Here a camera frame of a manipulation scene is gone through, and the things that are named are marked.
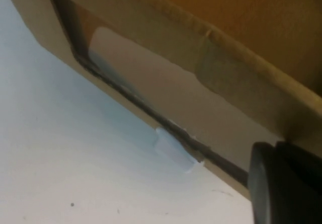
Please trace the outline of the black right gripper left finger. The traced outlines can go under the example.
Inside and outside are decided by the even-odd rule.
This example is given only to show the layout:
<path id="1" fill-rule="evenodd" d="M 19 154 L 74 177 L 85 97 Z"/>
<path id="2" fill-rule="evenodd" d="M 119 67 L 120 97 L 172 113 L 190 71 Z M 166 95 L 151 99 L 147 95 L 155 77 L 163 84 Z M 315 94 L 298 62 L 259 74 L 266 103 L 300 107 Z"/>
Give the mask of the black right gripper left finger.
<path id="1" fill-rule="evenodd" d="M 248 190 L 255 223 L 278 223 L 274 204 L 274 174 L 277 168 L 277 155 L 268 143 L 256 142 L 251 152 L 248 176 Z"/>

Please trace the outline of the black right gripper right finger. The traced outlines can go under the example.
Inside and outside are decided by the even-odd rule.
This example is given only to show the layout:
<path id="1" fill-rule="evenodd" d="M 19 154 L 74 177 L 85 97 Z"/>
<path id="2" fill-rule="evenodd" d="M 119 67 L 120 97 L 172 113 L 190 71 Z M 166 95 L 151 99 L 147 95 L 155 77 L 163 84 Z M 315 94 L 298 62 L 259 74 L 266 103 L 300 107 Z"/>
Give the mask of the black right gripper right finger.
<path id="1" fill-rule="evenodd" d="M 286 163 L 287 207 L 291 223 L 321 223 L 321 158 L 279 141 L 276 151 Z"/>

